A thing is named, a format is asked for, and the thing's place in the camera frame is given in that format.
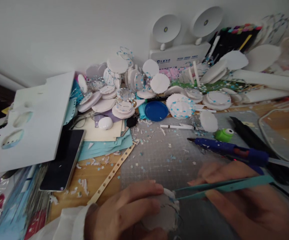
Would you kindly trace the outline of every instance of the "cutting mat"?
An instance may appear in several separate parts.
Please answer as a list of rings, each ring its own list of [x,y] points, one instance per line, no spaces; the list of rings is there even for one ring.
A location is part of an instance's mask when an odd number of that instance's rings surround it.
[[[234,127],[230,116],[237,117],[241,121],[252,122],[255,127],[252,130],[261,136],[257,120],[259,116],[252,112],[228,112],[218,113],[216,117],[219,129]],[[197,177],[197,173],[204,162],[227,161],[219,155],[207,151],[203,155],[199,148],[190,143],[187,138],[197,137],[191,130],[164,129],[163,135],[160,124],[179,125],[179,123],[191,124],[190,119],[177,120],[167,118],[162,122],[154,122],[152,125],[138,124],[142,131],[134,131],[134,138],[142,140],[142,144],[134,148],[129,158],[121,167],[121,188],[129,184],[145,179],[155,179],[165,188],[174,190],[187,186],[187,182]],[[289,146],[279,134],[267,124],[264,129],[268,136],[274,139],[274,145],[279,146],[280,152],[289,158]],[[234,134],[231,143],[241,147],[247,147],[242,139]],[[185,239],[238,239],[236,233],[210,202],[202,200],[180,201],[180,226],[169,237],[180,236]]]

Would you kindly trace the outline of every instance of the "white wall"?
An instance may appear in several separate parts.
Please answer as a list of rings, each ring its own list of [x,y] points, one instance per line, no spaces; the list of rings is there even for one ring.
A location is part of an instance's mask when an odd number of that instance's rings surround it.
[[[182,30],[175,44],[193,43],[191,19],[216,5],[225,13],[220,27],[279,12],[289,17],[289,0],[0,0],[0,73],[23,86],[41,85],[106,61],[119,46],[143,63],[149,46],[159,47],[150,37],[158,17],[177,14]]]

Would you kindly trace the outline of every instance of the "black phone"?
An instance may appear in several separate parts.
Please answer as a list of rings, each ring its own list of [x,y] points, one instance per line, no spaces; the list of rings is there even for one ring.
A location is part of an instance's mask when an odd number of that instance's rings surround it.
[[[62,192],[69,186],[84,136],[85,130],[62,131],[56,157],[42,180],[41,191]]]

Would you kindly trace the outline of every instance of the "desk surface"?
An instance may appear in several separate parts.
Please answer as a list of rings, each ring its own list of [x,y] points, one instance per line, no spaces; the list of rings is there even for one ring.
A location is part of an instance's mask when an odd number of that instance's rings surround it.
[[[252,111],[256,112],[259,116],[263,116],[268,111],[274,109],[273,105],[275,103],[270,103],[266,105],[258,105],[252,108]],[[234,108],[229,109],[229,111],[246,111],[250,110],[248,107],[245,108]],[[273,112],[270,116],[270,119],[265,119],[264,121],[275,131],[277,131],[282,137],[286,138],[289,142],[289,112]],[[66,194],[65,192],[62,193],[54,193],[54,195],[58,199],[58,205],[52,204],[51,208],[51,217],[50,220],[54,220],[55,218],[59,217],[61,214],[61,210],[63,208],[70,208],[70,207],[77,207],[81,205],[86,205],[87,202],[90,200],[92,195],[98,190],[99,186],[103,183],[106,177],[112,170],[111,163],[116,163],[119,160],[120,156],[113,156],[110,155],[111,162],[108,165],[105,165],[104,169],[98,171],[98,166],[86,166],[87,162],[92,162],[92,160],[84,160],[80,161],[79,165],[82,167],[81,169],[75,169],[73,174],[72,182],[69,187],[69,193]],[[98,205],[102,205],[109,197],[116,194],[120,190],[120,180],[117,176],[120,175],[120,170],[117,174],[113,177],[110,184],[106,187],[103,194],[100,196],[99,200],[97,201]],[[88,191],[89,196],[86,196],[82,186],[78,183],[79,179],[86,179],[88,183]],[[82,197],[77,198],[77,194],[71,195],[71,191],[74,190],[75,187],[78,187],[78,192],[82,192]]]

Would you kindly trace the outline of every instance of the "tweezers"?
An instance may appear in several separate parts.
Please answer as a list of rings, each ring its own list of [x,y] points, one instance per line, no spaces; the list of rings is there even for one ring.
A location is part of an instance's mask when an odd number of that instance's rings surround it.
[[[236,190],[240,190],[244,188],[255,187],[258,185],[265,185],[271,182],[274,182],[274,179],[271,176],[264,175],[264,176],[230,180],[230,181],[213,183],[213,184],[207,183],[207,184],[201,184],[201,185],[192,186],[192,187],[179,188],[175,190],[175,192],[182,191],[182,190],[196,190],[199,192],[189,195],[189,196],[178,197],[176,200],[201,199],[205,197],[205,192],[211,189],[215,189],[219,192],[232,192],[232,191],[236,191]]]

